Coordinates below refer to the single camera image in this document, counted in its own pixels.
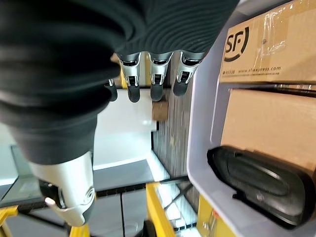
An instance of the cardboard box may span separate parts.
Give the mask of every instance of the cardboard box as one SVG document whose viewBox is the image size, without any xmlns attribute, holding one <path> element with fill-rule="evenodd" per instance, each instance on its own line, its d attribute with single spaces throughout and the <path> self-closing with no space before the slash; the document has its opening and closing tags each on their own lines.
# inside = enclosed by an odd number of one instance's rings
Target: cardboard box
<svg viewBox="0 0 316 237">
<path fill-rule="evenodd" d="M 232 90 L 221 144 L 296 164 L 315 180 L 316 93 L 306 95 Z"/>
<path fill-rule="evenodd" d="M 168 102 L 153 102 L 152 119 L 156 121 L 168 120 Z"/>
<path fill-rule="evenodd" d="M 316 84 L 316 1 L 295 0 L 229 29 L 220 82 Z"/>
</svg>

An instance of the black plastic object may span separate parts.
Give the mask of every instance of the black plastic object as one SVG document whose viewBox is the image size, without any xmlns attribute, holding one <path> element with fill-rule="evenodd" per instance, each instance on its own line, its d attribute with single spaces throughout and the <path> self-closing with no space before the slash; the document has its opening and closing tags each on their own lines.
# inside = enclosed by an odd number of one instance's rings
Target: black plastic object
<svg viewBox="0 0 316 237">
<path fill-rule="evenodd" d="M 139 86 L 131 85 L 127 87 L 128 90 L 128 98 L 131 102 L 136 103 L 140 99 L 140 91 Z"/>
<path fill-rule="evenodd" d="M 221 146 L 207 152 L 217 178 L 237 191 L 233 198 L 286 229 L 307 222 L 315 209 L 311 177 L 273 157 Z"/>
<path fill-rule="evenodd" d="M 163 85 L 155 84 L 150 87 L 150 97 L 153 101 L 161 100 L 163 96 Z"/>
<path fill-rule="evenodd" d="M 187 92 L 188 84 L 186 84 L 184 81 L 178 82 L 177 80 L 174 81 L 173 85 L 173 94 L 176 96 L 182 96 Z"/>
<path fill-rule="evenodd" d="M 110 101 L 114 102 L 117 100 L 118 98 L 118 90 L 117 90 L 117 86 L 115 85 L 115 83 L 113 83 L 112 86 L 109 85 L 109 83 L 105 83 L 104 86 L 110 90 L 111 92 L 111 98 Z"/>
</svg>

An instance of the gray floor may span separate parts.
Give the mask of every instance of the gray floor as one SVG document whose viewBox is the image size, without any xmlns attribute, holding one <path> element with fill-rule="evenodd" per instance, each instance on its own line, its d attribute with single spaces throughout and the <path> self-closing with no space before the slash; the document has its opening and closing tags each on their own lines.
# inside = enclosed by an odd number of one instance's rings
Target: gray floor
<svg viewBox="0 0 316 237">
<path fill-rule="evenodd" d="M 152 181 L 153 177 L 146 160 L 97 170 L 94 174 L 96 190 L 125 186 L 134 183 Z M 143 227 L 147 216 L 146 191 L 136 191 L 123 195 L 126 236 L 134 236 Z M 62 223 L 61 219 L 50 209 L 38 210 L 38 215 Z M 64 230 L 43 225 L 27 217 L 10 218 L 7 223 L 14 237 L 65 237 Z M 89 221 L 90 232 L 98 236 L 121 237 L 121 214 L 119 196 L 101 198 L 96 201 Z"/>
<path fill-rule="evenodd" d="M 177 57 L 171 60 L 170 68 L 176 68 Z M 169 80 L 173 85 L 176 71 L 171 70 Z M 159 131 L 154 132 L 154 152 L 171 176 L 187 174 L 187 151 L 191 110 L 192 82 L 186 94 L 176 97 L 172 91 L 166 90 L 169 101 L 168 121 L 159 123 Z M 199 193 L 192 188 L 186 195 L 195 211 L 198 210 Z"/>
</svg>

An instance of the yellow metal frame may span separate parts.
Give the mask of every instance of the yellow metal frame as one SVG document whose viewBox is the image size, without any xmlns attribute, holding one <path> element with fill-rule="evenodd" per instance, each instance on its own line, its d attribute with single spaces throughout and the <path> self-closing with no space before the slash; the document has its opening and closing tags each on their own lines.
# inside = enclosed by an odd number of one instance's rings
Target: yellow metal frame
<svg viewBox="0 0 316 237">
<path fill-rule="evenodd" d="M 90 237 L 89 226 L 72 227 L 69 237 Z"/>
<path fill-rule="evenodd" d="M 197 230 L 201 236 L 209 236 L 209 230 L 205 229 L 203 223 L 209 223 L 213 208 L 208 201 L 202 196 L 199 196 L 198 216 L 197 216 Z M 236 237 L 229 229 L 226 223 L 218 218 L 216 221 L 215 237 Z"/>
<path fill-rule="evenodd" d="M 18 214 L 18 206 L 6 207 L 0 209 L 0 237 L 12 237 L 12 233 L 5 222 L 8 217 L 14 217 Z"/>
<path fill-rule="evenodd" d="M 156 194 L 158 183 L 146 185 L 148 218 L 153 222 L 157 237 L 175 237 L 173 227 L 166 217 L 165 211 Z"/>
</svg>

